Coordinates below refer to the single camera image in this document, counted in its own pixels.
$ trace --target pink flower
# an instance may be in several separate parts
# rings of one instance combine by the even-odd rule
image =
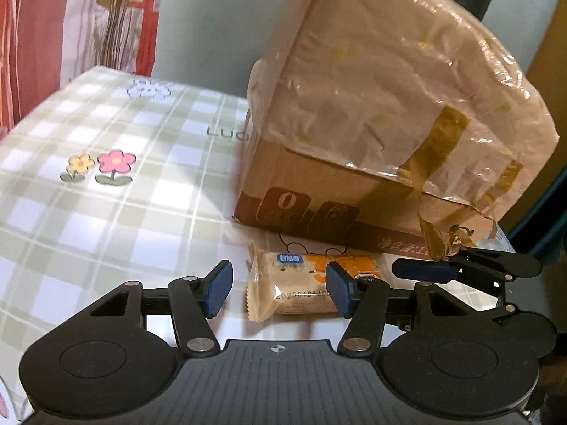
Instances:
[[[136,162],[136,156],[132,153],[124,153],[122,150],[110,150],[108,154],[103,153],[98,156],[101,173],[128,173],[131,171],[131,164]]]

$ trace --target orange packaging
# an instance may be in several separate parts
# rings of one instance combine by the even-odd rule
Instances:
[[[249,247],[252,268],[248,277],[246,300],[248,317],[260,322],[274,313],[334,313],[335,305],[327,294],[325,270],[338,262],[352,277],[372,275],[382,279],[372,257],[271,253]]]

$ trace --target plastic wrap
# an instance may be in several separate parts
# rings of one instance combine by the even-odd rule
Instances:
[[[262,251],[250,244],[251,270],[246,288],[248,317],[260,322],[274,313],[334,313],[327,294],[327,264],[338,262],[351,276],[382,278],[372,257],[286,254]]]
[[[286,0],[248,98],[263,138],[496,219],[558,141],[514,58],[452,0]]]

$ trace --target number 0 icon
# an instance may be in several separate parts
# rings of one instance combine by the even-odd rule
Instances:
[[[297,197],[290,192],[284,193],[278,200],[278,207],[281,209],[291,209],[296,204]]]

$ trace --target cardboard box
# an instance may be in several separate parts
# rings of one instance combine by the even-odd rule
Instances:
[[[410,257],[480,239],[558,141],[514,58],[452,0],[285,0],[248,101],[236,219]]]
[[[295,153],[254,131],[240,176],[238,221],[330,244],[425,259],[418,207],[438,224],[460,224],[473,241],[492,224],[469,206],[418,199],[406,185]]]

